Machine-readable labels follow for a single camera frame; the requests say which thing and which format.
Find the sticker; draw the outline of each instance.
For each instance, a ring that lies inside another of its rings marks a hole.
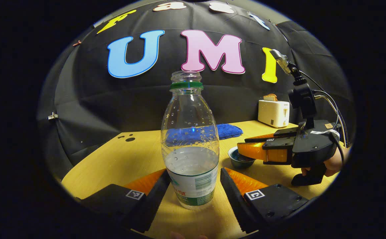
[[[225,63],[221,67],[224,72],[245,73],[240,55],[240,43],[242,42],[240,38],[223,35],[218,44],[214,45],[208,35],[200,30],[184,30],[181,35],[187,38],[187,61],[181,65],[183,71],[203,71],[205,64],[200,62],[202,53],[206,63],[213,71],[218,68],[225,55]]]
[[[327,133],[327,132],[333,132],[335,135],[337,135],[337,137],[340,138],[340,134],[336,130],[334,130],[334,129],[329,129],[329,130],[326,130],[326,131],[323,131],[323,132],[321,132],[321,131],[311,131],[310,133],[323,134],[323,133]]]
[[[128,78],[142,74],[152,68],[158,60],[159,37],[165,34],[163,30],[144,32],[140,38],[144,39],[143,59],[136,63],[126,63],[126,48],[133,37],[118,39],[109,44],[108,71],[116,78]]]
[[[136,200],[140,200],[143,195],[144,195],[144,193],[142,193],[142,192],[131,190],[125,196],[136,199]]]
[[[171,3],[163,3],[159,4],[153,11],[164,11],[167,9],[185,9],[187,6],[184,6],[184,3],[181,2],[171,2]]]
[[[246,193],[246,196],[250,200],[255,200],[255,199],[258,199],[258,198],[261,198],[261,197],[265,197],[265,195],[259,189],[255,190],[255,191],[252,191],[252,192]]]
[[[116,22],[125,19],[128,16],[128,14],[134,13],[136,11],[137,10],[132,10],[130,12],[127,12],[127,13],[124,13],[120,16],[117,16],[116,18],[113,18],[112,20],[109,20],[109,22],[105,25],[105,27],[103,27],[100,31],[98,31],[97,34],[106,30],[106,29],[113,27],[114,25],[116,25]]]
[[[225,12],[225,13],[234,13],[234,10],[231,8],[231,6],[223,3],[209,3],[209,9],[212,9],[216,12]]]
[[[212,199],[217,181],[218,165],[196,176],[179,175],[169,169],[167,171],[178,199],[184,204],[198,206]]]
[[[270,30],[270,28],[265,25],[264,21],[262,21],[260,18],[253,15],[252,13],[250,13],[250,12],[248,12],[248,13],[249,13],[249,16],[251,16],[253,19],[255,19],[255,21],[257,21],[263,28]]]
[[[265,72],[262,74],[262,80],[276,83],[277,76],[275,75],[275,68],[277,65],[277,61],[274,56],[270,53],[270,48],[263,47],[262,51],[265,53],[266,62],[265,62]]]

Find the metal clip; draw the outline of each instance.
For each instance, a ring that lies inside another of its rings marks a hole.
[[[54,118],[59,118],[59,115],[57,115],[54,112],[52,112],[52,114],[48,116],[48,119],[49,120],[53,120]]]

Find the green label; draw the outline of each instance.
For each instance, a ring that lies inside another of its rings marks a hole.
[[[174,184],[177,185],[177,186],[180,185],[177,181],[175,181],[175,179],[174,179],[173,177],[170,176],[170,178],[171,178],[171,180],[172,180],[172,183],[174,183]]]
[[[184,204],[187,204],[190,206],[200,206],[207,202],[210,202],[214,197],[214,192],[215,192],[215,189],[213,189],[212,192],[210,192],[208,195],[204,195],[202,197],[184,197],[177,193],[176,195],[178,199]]]

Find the orange finger pad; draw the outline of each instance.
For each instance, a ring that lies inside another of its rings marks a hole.
[[[159,177],[162,176],[165,170],[166,169],[164,168],[154,173],[151,173],[149,175],[146,175],[140,179],[137,179],[135,181],[125,184],[123,187],[132,189],[138,192],[143,192],[147,196],[150,193],[150,191],[153,189]]]
[[[258,143],[237,143],[237,149],[243,156],[260,159],[267,162],[267,151],[262,148],[265,142]]]
[[[245,195],[245,193],[247,192],[268,187],[268,185],[263,184],[258,180],[254,180],[251,177],[248,177],[229,168],[225,168],[225,170],[228,172],[231,179],[234,181],[242,196]]]
[[[264,134],[264,135],[260,135],[260,136],[250,137],[250,138],[247,138],[247,139],[264,139],[264,138],[274,138],[274,134],[273,133]]]

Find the blue towel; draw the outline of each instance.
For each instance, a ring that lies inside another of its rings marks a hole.
[[[217,124],[219,139],[229,139],[238,137],[243,133],[239,127],[231,124]],[[213,138],[215,132],[212,126],[204,126],[201,128],[183,128],[183,129],[169,129],[166,137],[166,144],[178,145],[181,142],[201,142],[200,137]]]
[[[229,139],[238,137],[243,133],[243,130],[231,124],[217,124],[218,136],[220,139]]]

